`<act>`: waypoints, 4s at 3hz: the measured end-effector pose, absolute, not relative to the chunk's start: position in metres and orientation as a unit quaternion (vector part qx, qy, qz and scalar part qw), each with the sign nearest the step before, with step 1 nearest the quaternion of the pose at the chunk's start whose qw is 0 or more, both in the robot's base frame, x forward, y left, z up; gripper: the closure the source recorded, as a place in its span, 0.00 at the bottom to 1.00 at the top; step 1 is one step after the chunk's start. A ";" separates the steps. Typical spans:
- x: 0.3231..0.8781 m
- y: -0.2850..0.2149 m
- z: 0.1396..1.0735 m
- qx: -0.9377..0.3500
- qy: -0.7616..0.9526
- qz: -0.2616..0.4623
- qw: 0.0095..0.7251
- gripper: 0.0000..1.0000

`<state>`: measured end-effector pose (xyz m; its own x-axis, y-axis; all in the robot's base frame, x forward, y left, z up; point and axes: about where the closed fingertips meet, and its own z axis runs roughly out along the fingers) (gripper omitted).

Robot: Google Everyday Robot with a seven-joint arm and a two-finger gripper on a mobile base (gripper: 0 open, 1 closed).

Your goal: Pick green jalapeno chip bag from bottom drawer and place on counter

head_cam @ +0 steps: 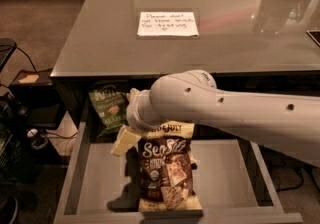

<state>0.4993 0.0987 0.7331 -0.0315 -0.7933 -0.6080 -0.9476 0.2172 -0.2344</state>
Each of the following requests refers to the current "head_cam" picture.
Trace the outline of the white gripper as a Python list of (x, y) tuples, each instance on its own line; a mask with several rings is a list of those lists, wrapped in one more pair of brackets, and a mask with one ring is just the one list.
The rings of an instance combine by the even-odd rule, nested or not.
[(149, 91), (139, 91), (136, 88), (130, 90), (126, 118), (130, 127), (123, 125), (112, 145), (111, 153), (116, 156), (126, 154), (129, 149), (138, 143), (141, 135), (135, 130), (149, 132), (157, 129), (164, 122), (164, 119), (151, 105)]

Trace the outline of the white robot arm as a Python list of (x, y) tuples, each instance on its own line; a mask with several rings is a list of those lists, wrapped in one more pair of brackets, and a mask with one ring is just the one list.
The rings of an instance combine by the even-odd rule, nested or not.
[(168, 121), (220, 129), (242, 139), (320, 166), (320, 99), (312, 96), (221, 90), (203, 70), (157, 79), (133, 91), (126, 113), (138, 133)]

